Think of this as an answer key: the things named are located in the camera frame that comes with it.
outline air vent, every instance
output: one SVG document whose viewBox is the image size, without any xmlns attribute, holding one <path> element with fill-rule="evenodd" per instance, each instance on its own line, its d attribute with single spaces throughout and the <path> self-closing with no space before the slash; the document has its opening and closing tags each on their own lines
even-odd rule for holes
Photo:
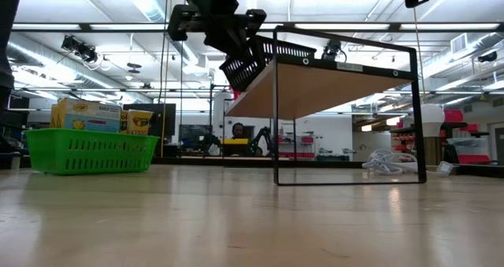
<svg viewBox="0 0 504 267">
<path fill-rule="evenodd" d="M 470 113 L 473 111 L 473 105 L 465 105 L 464 106 L 464 113 Z"/>
<path fill-rule="evenodd" d="M 504 98 L 496 98 L 491 101 L 491 106 L 504 106 Z"/>
<path fill-rule="evenodd" d="M 450 42 L 451 45 L 451 53 L 457 54 L 467 47 L 467 34 L 462 34 L 455 39 L 452 39 Z"/>
</svg>

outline yellow box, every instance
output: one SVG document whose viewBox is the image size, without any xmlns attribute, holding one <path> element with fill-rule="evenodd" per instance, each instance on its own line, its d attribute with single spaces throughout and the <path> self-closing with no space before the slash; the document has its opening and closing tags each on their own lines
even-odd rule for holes
<svg viewBox="0 0 504 267">
<path fill-rule="evenodd" d="M 249 139 L 224 139 L 223 144 L 226 145 L 247 145 L 249 143 Z"/>
<path fill-rule="evenodd" d="M 60 112 L 57 104 L 50 107 L 50 128 L 61 128 Z"/>
<path fill-rule="evenodd" d="M 128 134 L 149 135 L 152 112 L 130 109 L 128 111 Z"/>
<path fill-rule="evenodd" d="M 119 132 L 120 107 L 79 99 L 63 98 L 57 103 L 61 128 Z"/>
<path fill-rule="evenodd" d="M 121 112 L 120 112 L 119 133 L 123 133 L 123 134 L 128 133 L 128 111 L 127 110 L 121 110 Z"/>
</svg>

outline black basket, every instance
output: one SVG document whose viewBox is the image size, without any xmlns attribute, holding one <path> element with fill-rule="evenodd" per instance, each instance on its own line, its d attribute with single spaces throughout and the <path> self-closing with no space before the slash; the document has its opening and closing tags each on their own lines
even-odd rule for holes
<svg viewBox="0 0 504 267">
<path fill-rule="evenodd" d="M 273 39 L 256 35 L 249 39 L 250 60 L 242 60 L 230 57 L 220 66 L 220 70 L 226 74 L 229 84 L 236 91 L 245 91 L 261 71 L 273 59 Z M 295 43 L 276 41 L 277 53 L 293 57 L 313 58 L 314 48 L 299 46 Z"/>
</svg>

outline green plastic basket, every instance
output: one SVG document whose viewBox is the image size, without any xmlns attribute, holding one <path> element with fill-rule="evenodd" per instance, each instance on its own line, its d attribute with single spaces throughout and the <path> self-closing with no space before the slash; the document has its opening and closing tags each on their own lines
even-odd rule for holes
<svg viewBox="0 0 504 267">
<path fill-rule="evenodd" d="M 159 139 L 60 128 L 25 133 L 31 167 L 60 175 L 146 171 Z"/>
</svg>

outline white lamp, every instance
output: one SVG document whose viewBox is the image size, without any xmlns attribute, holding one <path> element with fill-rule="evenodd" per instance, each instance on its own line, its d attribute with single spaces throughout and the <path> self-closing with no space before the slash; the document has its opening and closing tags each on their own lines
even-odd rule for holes
<svg viewBox="0 0 504 267">
<path fill-rule="evenodd" d="M 424 137 L 439 137 L 444 122 L 444 111 L 437 105 L 425 104 L 421 107 Z"/>
<path fill-rule="evenodd" d="M 399 117 L 389 118 L 389 119 L 387 119 L 387 125 L 388 126 L 395 126 L 399 123 L 399 121 L 400 121 Z"/>
</svg>

